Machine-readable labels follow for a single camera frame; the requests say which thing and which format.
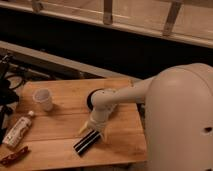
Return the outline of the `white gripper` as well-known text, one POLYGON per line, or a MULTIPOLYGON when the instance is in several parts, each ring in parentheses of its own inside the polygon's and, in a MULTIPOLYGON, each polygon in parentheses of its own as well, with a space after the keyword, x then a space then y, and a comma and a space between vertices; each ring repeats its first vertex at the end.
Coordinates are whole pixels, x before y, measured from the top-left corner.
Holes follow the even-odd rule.
POLYGON ((105 127, 106 123, 109 119, 109 114, 106 112, 98 112, 98 111, 92 111, 91 115, 79 129, 78 135, 81 135, 85 131, 87 131, 89 128, 96 130, 99 132, 101 140, 103 142, 106 142, 106 135, 105 135, 105 127))

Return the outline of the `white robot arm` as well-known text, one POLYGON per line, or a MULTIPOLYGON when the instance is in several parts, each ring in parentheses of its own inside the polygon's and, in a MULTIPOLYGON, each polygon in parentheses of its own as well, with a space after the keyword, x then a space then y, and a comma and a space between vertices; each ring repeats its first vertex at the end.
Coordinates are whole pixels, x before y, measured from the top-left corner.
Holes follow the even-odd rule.
POLYGON ((129 87, 95 90, 82 129, 104 133, 118 104, 136 102, 145 105, 149 171, 213 171, 213 66, 173 66, 129 87))

